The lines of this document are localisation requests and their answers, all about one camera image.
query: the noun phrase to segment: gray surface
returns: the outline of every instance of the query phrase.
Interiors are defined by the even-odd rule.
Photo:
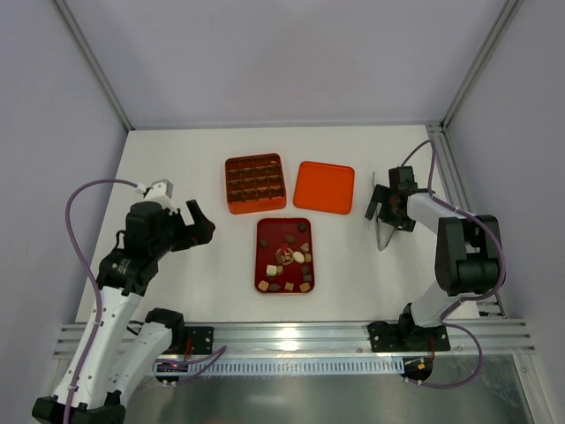
[[[450,138],[476,212],[497,215],[507,312],[528,322],[555,392],[565,392],[562,211],[565,3],[524,2]]]
[[[477,360],[437,359],[433,380],[454,381]],[[177,389],[147,378],[125,424],[531,423],[511,357],[487,357],[476,382],[457,390],[406,384],[398,375],[213,378]]]
[[[443,117],[503,0],[67,0],[134,126]]]
[[[0,409],[24,423],[84,287],[64,203],[115,175],[125,134],[49,1],[3,2],[0,40]],[[88,256],[108,196],[73,211]]]

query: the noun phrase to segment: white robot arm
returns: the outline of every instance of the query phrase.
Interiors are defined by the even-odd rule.
[[[43,424],[70,422],[106,424],[124,422],[125,407],[153,362],[171,346],[185,339],[182,314],[154,309],[139,334],[117,361],[119,345],[133,313],[158,271],[157,262],[167,253],[207,244],[215,226],[196,201],[186,204],[194,224],[185,225],[170,196],[172,184],[157,181],[138,186],[144,200],[132,205],[125,219],[124,246],[118,243],[101,261],[96,278],[102,298],[102,314],[94,303],[83,337],[63,379],[51,397],[36,400],[32,415]],[[93,328],[97,327],[94,340]],[[83,352],[87,356],[80,364]],[[77,368],[78,379],[73,385]]]
[[[373,352],[427,352],[432,342],[436,352],[450,349],[443,320],[463,299],[486,295],[499,283],[500,240],[493,216],[472,216],[446,208],[427,189],[418,189],[410,166],[388,171],[389,187],[374,187],[365,218],[377,219],[396,230],[411,232],[416,222],[437,235],[436,280],[417,300],[409,303],[398,324],[369,325]]]

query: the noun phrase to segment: red tray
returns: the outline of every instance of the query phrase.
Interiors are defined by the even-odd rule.
[[[291,261],[284,259],[285,252],[292,256]],[[299,262],[303,259],[300,255],[295,259],[294,252],[300,252],[305,261]],[[277,253],[282,254],[279,258],[282,263],[277,260]],[[304,218],[261,219],[257,223],[255,288],[265,294],[311,292],[315,286],[313,257],[310,221]],[[282,267],[282,274],[269,278],[267,265]]]

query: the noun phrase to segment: white table surface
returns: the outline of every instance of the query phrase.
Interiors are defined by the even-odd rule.
[[[209,245],[167,254],[133,319],[154,307],[182,312],[193,322],[279,322],[392,320],[433,282],[435,235],[417,224],[413,233],[397,233],[384,253],[376,246],[374,221],[365,220],[372,193],[371,175],[388,184],[388,169],[398,165],[419,142],[423,125],[300,127],[130,132],[118,178],[150,184],[167,178],[173,199],[191,223],[185,202],[196,199],[216,225]],[[276,152],[282,158],[287,207],[234,216],[228,210],[224,161],[233,156]],[[338,163],[356,172],[353,208],[339,216],[295,208],[298,166],[303,161]],[[416,179],[426,184],[429,149],[411,160]],[[439,175],[434,188],[443,195]],[[96,245],[94,273],[124,228],[129,207],[140,197],[116,185]],[[303,216],[313,227],[316,287],[306,295],[265,295],[253,287],[255,233],[264,217]],[[77,322],[87,320],[94,294],[86,285]],[[454,318],[476,318],[474,303]]]

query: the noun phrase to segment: metal bracket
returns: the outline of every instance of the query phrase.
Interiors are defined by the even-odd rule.
[[[433,329],[416,329],[412,334],[404,335],[400,324],[377,321],[367,326],[371,351],[375,353],[391,352],[449,352],[448,332],[444,326]]]
[[[214,348],[214,327],[185,327],[184,343],[171,346],[166,355],[185,355],[190,345],[191,355],[208,355]]]

